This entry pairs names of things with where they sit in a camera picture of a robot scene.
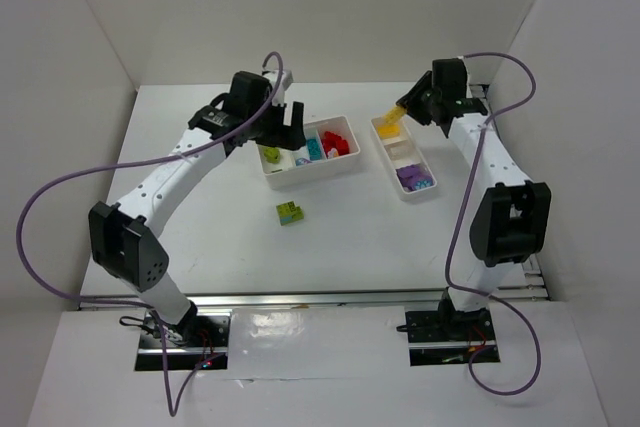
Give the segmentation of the small green square lego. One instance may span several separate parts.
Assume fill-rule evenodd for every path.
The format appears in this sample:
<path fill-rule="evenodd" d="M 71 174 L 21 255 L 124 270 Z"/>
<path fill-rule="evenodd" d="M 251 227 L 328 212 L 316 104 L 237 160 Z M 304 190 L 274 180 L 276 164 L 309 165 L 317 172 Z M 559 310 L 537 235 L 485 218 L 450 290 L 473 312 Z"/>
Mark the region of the small green square lego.
<path fill-rule="evenodd" d="M 264 149 L 264 157 L 265 159 L 269 157 L 280 157 L 280 150 L 276 147 L 266 147 Z"/>

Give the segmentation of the teal long lego brick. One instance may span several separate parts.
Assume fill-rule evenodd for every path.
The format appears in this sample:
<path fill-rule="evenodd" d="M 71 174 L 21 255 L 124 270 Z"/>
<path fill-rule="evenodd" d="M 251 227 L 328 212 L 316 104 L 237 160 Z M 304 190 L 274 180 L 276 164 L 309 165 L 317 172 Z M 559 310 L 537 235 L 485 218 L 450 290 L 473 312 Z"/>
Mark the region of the teal long lego brick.
<path fill-rule="evenodd" d="M 316 138 L 308 139 L 306 145 L 311 161 L 317 161 L 323 158 L 322 148 Z"/>

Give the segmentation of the red lego cluster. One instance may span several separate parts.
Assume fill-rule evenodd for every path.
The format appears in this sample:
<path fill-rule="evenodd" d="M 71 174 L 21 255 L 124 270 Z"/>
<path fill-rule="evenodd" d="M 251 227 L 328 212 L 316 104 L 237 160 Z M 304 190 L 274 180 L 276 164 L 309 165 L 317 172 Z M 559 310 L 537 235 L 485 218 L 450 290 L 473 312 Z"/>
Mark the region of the red lego cluster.
<path fill-rule="evenodd" d="M 325 131 L 322 134 L 321 144 L 328 159 L 349 155 L 351 153 L 347 140 L 332 131 Z"/>

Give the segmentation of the yellow lego plate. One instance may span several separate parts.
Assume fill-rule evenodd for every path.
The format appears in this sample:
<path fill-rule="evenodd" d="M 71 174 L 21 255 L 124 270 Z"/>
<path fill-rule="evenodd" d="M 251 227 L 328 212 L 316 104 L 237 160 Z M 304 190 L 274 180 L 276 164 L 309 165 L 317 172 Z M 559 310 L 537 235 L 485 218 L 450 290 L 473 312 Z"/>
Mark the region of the yellow lego plate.
<path fill-rule="evenodd" d="M 395 105 L 384 116 L 383 120 L 387 125 L 397 124 L 407 113 L 401 105 Z"/>

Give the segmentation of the white small lego piece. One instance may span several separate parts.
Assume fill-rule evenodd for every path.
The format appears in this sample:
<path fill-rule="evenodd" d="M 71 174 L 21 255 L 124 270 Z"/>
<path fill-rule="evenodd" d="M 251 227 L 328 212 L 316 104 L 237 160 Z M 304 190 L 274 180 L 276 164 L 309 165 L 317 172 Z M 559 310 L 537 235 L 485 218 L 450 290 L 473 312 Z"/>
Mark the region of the white small lego piece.
<path fill-rule="evenodd" d="M 401 142 L 387 145 L 386 151 L 391 159 L 400 159 L 411 153 L 411 147 L 407 142 Z"/>

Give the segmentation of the purple lego brick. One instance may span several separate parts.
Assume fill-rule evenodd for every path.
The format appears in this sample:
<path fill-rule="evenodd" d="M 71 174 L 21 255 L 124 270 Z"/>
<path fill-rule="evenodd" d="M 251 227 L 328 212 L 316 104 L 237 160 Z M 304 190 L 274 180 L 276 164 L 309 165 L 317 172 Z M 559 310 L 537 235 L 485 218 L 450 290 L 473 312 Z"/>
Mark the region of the purple lego brick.
<path fill-rule="evenodd" d="M 398 168 L 396 174 L 404 188 L 413 190 L 414 184 L 420 179 L 421 169 L 417 164 L 413 164 Z"/>

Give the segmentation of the green and teal lego stack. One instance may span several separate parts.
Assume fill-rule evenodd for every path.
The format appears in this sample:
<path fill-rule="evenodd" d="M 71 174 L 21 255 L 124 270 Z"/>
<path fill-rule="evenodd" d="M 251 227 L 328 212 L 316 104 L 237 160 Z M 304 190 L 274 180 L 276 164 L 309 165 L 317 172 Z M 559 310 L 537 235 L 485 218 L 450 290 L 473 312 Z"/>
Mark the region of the green and teal lego stack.
<path fill-rule="evenodd" d="M 299 205 L 293 201 L 285 202 L 276 206 L 276 211 L 281 226 L 289 225 L 304 219 L 304 212 Z"/>

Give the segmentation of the purple flower lego piece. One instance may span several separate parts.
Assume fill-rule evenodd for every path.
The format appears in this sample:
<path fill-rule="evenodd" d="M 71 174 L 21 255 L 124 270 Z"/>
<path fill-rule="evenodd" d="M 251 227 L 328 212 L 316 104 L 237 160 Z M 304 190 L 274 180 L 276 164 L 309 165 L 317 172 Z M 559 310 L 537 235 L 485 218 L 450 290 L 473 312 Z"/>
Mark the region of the purple flower lego piece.
<path fill-rule="evenodd" d="M 430 188 L 434 185 L 434 181 L 430 176 L 415 176 L 410 179 L 409 188 L 412 192 Z"/>

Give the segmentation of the yellow lego brick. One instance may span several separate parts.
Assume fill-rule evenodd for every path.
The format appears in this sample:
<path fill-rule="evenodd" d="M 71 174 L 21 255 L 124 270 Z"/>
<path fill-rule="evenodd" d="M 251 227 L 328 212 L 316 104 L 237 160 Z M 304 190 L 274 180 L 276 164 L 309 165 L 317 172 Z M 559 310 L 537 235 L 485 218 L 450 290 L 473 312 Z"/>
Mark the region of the yellow lego brick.
<path fill-rule="evenodd" d="M 376 127 L 376 132 L 381 140 L 399 137 L 401 129 L 398 124 L 382 124 Z"/>

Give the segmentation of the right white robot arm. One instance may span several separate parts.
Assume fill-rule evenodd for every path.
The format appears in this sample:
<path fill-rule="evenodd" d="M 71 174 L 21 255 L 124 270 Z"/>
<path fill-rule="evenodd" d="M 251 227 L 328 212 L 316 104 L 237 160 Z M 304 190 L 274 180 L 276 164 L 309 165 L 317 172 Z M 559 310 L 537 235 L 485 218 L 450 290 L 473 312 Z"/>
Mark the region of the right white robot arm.
<path fill-rule="evenodd" d="M 468 80 L 464 58 L 438 59 L 397 103 L 419 124 L 437 125 L 470 167 L 438 305 L 438 326 L 456 339 L 487 322 L 490 295 L 542 249 L 552 198 L 512 159 Z"/>

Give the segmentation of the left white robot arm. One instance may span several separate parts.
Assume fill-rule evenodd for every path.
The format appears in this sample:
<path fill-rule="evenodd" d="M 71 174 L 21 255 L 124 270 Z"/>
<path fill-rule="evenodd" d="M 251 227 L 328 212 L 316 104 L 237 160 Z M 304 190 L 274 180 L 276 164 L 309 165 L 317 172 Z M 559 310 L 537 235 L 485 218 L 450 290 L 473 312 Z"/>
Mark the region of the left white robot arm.
<path fill-rule="evenodd" d="M 190 342 L 208 325 L 171 279 L 159 238 L 191 191 L 235 149 L 249 141 L 286 150 L 304 145 L 303 103 L 294 103 L 291 122 L 284 122 L 285 93 L 292 82 L 289 71 L 236 73 L 229 91 L 189 120 L 172 161 L 114 204 L 98 202 L 89 212 L 93 261 L 150 305 L 178 344 Z"/>

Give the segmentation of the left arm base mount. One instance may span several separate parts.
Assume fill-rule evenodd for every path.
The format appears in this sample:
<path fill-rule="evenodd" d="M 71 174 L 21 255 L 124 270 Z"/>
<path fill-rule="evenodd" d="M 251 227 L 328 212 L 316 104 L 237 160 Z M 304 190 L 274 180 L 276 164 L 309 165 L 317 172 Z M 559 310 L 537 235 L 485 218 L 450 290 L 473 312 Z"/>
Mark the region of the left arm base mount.
<path fill-rule="evenodd" d="M 142 317 L 122 316 L 122 327 L 136 329 L 138 341 L 134 369 L 156 372 L 163 369 L 160 329 L 155 319 L 145 313 Z M 190 371 L 203 362 L 202 370 L 226 370 L 231 327 L 229 312 L 202 312 L 194 329 L 186 336 L 166 327 L 167 366 L 169 371 Z"/>

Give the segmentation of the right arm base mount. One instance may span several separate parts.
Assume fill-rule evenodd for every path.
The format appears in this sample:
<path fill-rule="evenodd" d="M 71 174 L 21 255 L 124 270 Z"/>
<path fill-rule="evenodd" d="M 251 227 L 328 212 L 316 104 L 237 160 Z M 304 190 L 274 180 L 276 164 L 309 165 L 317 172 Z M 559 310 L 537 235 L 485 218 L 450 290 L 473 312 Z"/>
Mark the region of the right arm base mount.
<path fill-rule="evenodd" d="M 437 311 L 407 311 L 396 331 L 406 336 L 409 361 L 416 366 L 500 361 L 491 314 L 487 309 L 461 317 Z"/>

